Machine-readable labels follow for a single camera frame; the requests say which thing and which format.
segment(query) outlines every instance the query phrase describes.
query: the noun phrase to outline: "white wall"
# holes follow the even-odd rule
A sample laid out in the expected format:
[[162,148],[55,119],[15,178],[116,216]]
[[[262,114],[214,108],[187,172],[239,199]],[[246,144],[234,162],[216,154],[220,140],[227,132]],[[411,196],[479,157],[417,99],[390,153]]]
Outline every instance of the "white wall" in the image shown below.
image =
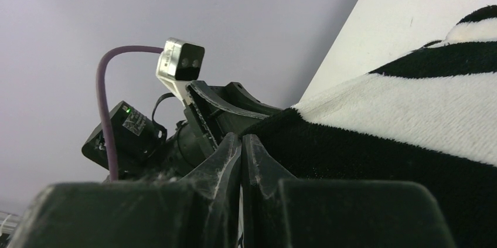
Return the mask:
[[358,0],[302,100],[396,60],[497,0]]
[[[296,103],[357,0],[0,0],[0,209],[22,211],[44,186],[101,181],[80,148],[98,124],[97,62],[121,45],[163,46],[168,37],[206,47],[201,79],[239,81],[258,99]],[[115,59],[112,107],[145,114],[166,92],[157,55]],[[179,102],[158,110],[172,127]]]

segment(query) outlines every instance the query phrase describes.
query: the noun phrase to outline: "black and white striped fabric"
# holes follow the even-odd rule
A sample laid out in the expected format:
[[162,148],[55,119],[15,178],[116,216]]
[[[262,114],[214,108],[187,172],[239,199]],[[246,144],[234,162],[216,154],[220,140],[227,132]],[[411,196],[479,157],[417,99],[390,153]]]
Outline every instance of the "black and white striped fabric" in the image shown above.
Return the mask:
[[459,247],[497,247],[497,6],[245,133],[299,178],[420,183]]

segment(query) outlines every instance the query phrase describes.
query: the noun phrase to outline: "purple cable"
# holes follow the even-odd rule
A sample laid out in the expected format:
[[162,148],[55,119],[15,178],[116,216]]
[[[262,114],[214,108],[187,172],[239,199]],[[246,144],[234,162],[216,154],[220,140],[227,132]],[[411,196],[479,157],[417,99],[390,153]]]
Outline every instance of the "purple cable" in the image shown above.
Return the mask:
[[117,165],[117,150],[115,148],[114,132],[112,131],[112,124],[107,104],[107,95],[105,94],[105,70],[110,60],[122,53],[143,52],[143,53],[162,53],[164,49],[161,47],[149,46],[123,46],[117,47],[108,51],[100,60],[97,68],[97,102],[98,112],[100,113],[100,120],[102,121],[102,132],[104,134],[105,148],[107,150],[107,161],[109,167],[110,181],[117,181],[119,179],[119,171]]

